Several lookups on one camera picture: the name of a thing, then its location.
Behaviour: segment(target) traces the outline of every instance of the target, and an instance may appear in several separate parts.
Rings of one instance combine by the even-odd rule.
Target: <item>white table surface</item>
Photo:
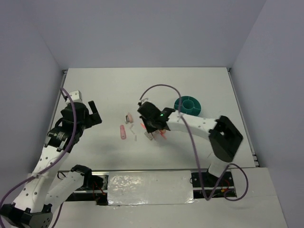
[[[144,136],[136,111],[137,103],[143,91],[154,84],[169,84],[181,95],[198,99],[202,106],[201,117],[226,115],[230,118],[244,136],[234,162],[241,167],[255,167],[226,68],[71,68],[64,88],[69,92],[80,90],[86,105],[94,100],[103,123],[85,130],[61,170],[70,170],[76,164],[102,171],[195,169],[188,134],[167,132],[167,140],[159,136],[156,141]],[[170,88],[157,87],[145,97],[162,110],[173,107],[177,94]],[[64,107],[61,98],[53,124],[61,117],[60,110]],[[124,124],[126,112],[130,112],[135,120],[136,142],[129,125],[125,126],[127,139],[120,139],[119,126]],[[211,145],[202,138],[195,136],[194,139],[201,167],[208,168],[213,157]]]
[[[244,199],[196,200],[190,204],[96,206],[93,202],[65,202],[57,228],[287,228],[267,168],[245,169],[249,191]],[[233,169],[237,195],[245,181]]]

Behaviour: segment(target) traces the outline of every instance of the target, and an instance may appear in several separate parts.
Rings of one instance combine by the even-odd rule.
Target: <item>pink marker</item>
[[[125,133],[125,129],[124,129],[123,125],[120,125],[120,137],[121,137],[121,139],[126,139],[127,138],[127,135]]]

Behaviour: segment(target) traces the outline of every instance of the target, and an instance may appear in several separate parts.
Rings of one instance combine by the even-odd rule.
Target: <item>teal spool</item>
[[[174,103],[174,109],[178,110],[179,99]],[[181,109],[180,111],[185,114],[198,116],[201,112],[201,106],[197,99],[192,96],[182,96],[181,97]]]

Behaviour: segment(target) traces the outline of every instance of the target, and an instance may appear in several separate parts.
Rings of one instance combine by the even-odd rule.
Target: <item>cable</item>
[[[99,188],[99,190],[101,191],[101,193],[102,193],[103,195],[105,195],[104,191],[97,185],[97,183],[96,183],[96,182],[94,182],[94,183],[95,183],[95,185],[97,186],[97,188]]]
[[[63,180],[63,179],[59,177],[59,174],[63,175],[64,178],[67,177],[63,172],[58,172],[57,173],[57,178],[60,179],[60,180]]]
[[[60,213],[61,213],[61,210],[62,210],[62,206],[63,206],[63,203],[60,204],[59,211],[58,211],[57,217],[56,217],[56,219],[55,219],[55,222],[54,222],[52,228],[54,228],[54,227],[56,226],[56,224],[57,224],[57,222],[58,222],[58,220],[59,220]]]
[[[77,120],[76,120],[76,109],[75,109],[75,105],[73,102],[73,99],[71,98],[70,94],[64,89],[64,88],[60,88],[61,92],[64,92],[68,99],[70,100],[71,106],[72,106],[72,110],[73,110],[73,120],[74,120],[74,124],[73,124],[73,131],[72,131],[72,136],[70,141],[68,142],[68,145],[66,146],[65,150],[63,151],[63,153],[61,153],[61,155],[58,157],[58,159],[56,161],[53,162],[53,164],[49,165],[48,167],[44,168],[43,170],[41,170],[38,174],[43,174],[46,171],[48,171],[49,169],[51,169],[54,165],[56,165],[66,154],[66,152],[70,149],[70,147],[72,146],[72,143],[74,141],[75,138],[75,134],[76,134],[76,124],[77,124]],[[24,181],[20,182],[19,184],[17,184],[16,186],[14,186],[13,188],[11,188],[1,199],[0,201],[0,208],[2,208],[2,205],[4,203],[4,200],[17,188],[19,188],[20,186],[24,185],[27,182],[31,182],[32,180],[34,180],[36,177],[31,176],[27,179],[25,179]],[[2,217],[0,216],[0,225],[1,228],[5,228],[3,221],[2,221]]]
[[[229,189],[229,187],[230,187],[230,183],[229,183],[229,181],[228,180],[224,180],[227,184],[228,184],[228,187],[226,187],[224,190],[223,190],[223,183],[221,184],[222,185],[222,188],[221,188],[221,192],[225,192],[225,191],[227,191],[228,189]]]
[[[169,88],[171,88],[171,89],[174,89],[174,90],[177,92],[177,94],[179,95],[179,107],[178,107],[178,112],[179,112],[179,114],[180,114],[180,113],[181,113],[181,94],[180,94],[180,92],[179,92],[175,87],[173,87],[173,86],[171,86],[171,85],[166,85],[166,84],[156,84],[156,85],[152,85],[151,87],[149,87],[148,89],[146,89],[146,90],[144,91],[144,93],[142,94],[142,96],[141,96],[140,99],[139,99],[139,100],[140,100],[140,103],[141,103],[141,100],[142,100],[143,96],[144,96],[150,89],[152,89],[152,88],[154,88],[154,87],[157,87],[157,86],[169,87]],[[188,131],[188,133],[189,133],[190,139],[191,139],[192,147],[193,147],[193,150],[194,150],[194,157],[195,157],[196,165],[197,165],[198,171],[199,171],[199,181],[200,181],[200,185],[201,185],[201,188],[202,188],[202,193],[203,193],[203,196],[204,196],[205,200],[208,201],[208,200],[210,200],[210,199],[212,198],[214,192],[216,191],[217,186],[219,185],[220,181],[222,180],[222,178],[223,178],[225,172],[227,171],[227,169],[229,168],[230,165],[236,166],[236,167],[237,167],[238,169],[240,169],[241,172],[244,174],[244,177],[245,177],[245,179],[246,179],[246,189],[245,189],[245,192],[243,193],[243,195],[242,195],[241,197],[237,198],[237,199],[229,199],[229,198],[227,198],[227,197],[226,197],[226,194],[227,194],[228,192],[232,191],[232,189],[227,190],[227,191],[224,192],[224,198],[227,199],[227,200],[229,200],[229,201],[238,201],[238,200],[243,199],[243,198],[246,196],[246,194],[247,194],[247,192],[248,192],[248,188],[249,188],[248,177],[247,177],[247,175],[245,174],[245,172],[243,171],[243,169],[242,169],[241,167],[239,167],[238,165],[234,164],[234,163],[230,163],[229,165],[226,166],[226,168],[224,169],[224,171],[222,172],[222,174],[221,174],[220,177],[218,178],[218,181],[216,182],[214,188],[212,189],[211,194],[209,195],[209,197],[207,197],[207,194],[206,194],[205,189],[204,189],[203,176],[202,176],[202,172],[201,172],[201,168],[200,168],[200,163],[199,163],[199,162],[200,162],[200,161],[199,161],[199,155],[198,155],[198,152],[197,152],[197,150],[196,150],[195,142],[194,142],[194,139],[193,139],[193,136],[192,136],[190,127],[189,127],[189,125],[187,124],[186,120],[184,119],[184,117],[183,117],[182,115],[180,115],[180,118],[181,118],[181,120],[184,122],[184,124],[185,124],[185,126],[186,126],[186,128],[187,128],[187,131]]]

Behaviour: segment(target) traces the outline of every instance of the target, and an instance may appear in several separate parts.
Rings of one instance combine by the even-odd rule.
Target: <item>red object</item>
[[[126,139],[127,138],[127,135],[125,133],[125,129],[124,129],[123,125],[120,125],[120,137],[121,137],[121,139]]]
[[[225,191],[228,191],[229,187],[230,187],[230,183],[228,180],[224,180],[227,184],[228,184],[228,187],[223,189],[223,183],[222,183],[222,191],[225,192]]]
[[[167,137],[165,136],[166,130],[160,130],[160,134],[164,139],[167,139]]]
[[[102,194],[105,195],[104,191],[96,184],[96,182],[94,182],[94,183],[99,188],[99,190],[102,192]]]
[[[146,129],[146,127],[144,126],[144,124],[143,124],[143,123],[141,123],[141,126],[142,126],[144,129]]]

